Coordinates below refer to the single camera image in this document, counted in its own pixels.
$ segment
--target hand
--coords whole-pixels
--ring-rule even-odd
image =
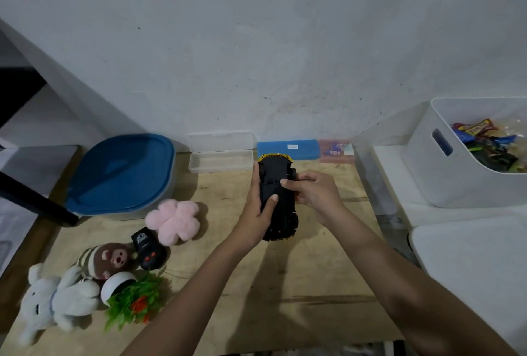
[[[297,174],[297,181],[282,179],[280,185],[294,191],[298,203],[313,208],[324,226],[335,212],[346,209],[340,199],[335,180],[328,174],[304,171]]]
[[[271,216],[277,203],[278,195],[271,195],[263,211],[260,212],[260,173],[258,162],[255,162],[245,207],[241,212],[238,223],[229,235],[229,239],[232,240],[234,246],[237,246],[245,253],[249,253],[251,249],[258,245],[265,235],[269,224],[271,224]]]

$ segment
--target pink flower plush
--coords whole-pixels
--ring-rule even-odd
[[[158,240],[164,246],[174,245],[179,238],[188,241],[199,230],[199,221],[194,217],[199,207],[191,200],[178,202],[166,199],[156,210],[147,214],[144,222],[158,232]]]

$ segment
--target blue lid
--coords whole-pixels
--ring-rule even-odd
[[[66,208],[93,216],[132,212],[154,202],[172,175],[175,149],[161,135],[119,135],[98,143],[82,159]]]
[[[301,141],[258,142],[258,157],[266,153],[283,153],[293,160],[315,160],[320,158],[320,145],[316,139]]]

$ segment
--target forearm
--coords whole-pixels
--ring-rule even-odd
[[[227,238],[122,356],[190,356],[244,253]]]
[[[419,354],[516,354],[468,306],[347,209],[335,211],[328,229]]]

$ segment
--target brown bear plush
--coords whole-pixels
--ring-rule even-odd
[[[132,259],[132,250],[125,244],[111,242],[86,249],[77,260],[85,279],[109,279],[123,271]]]

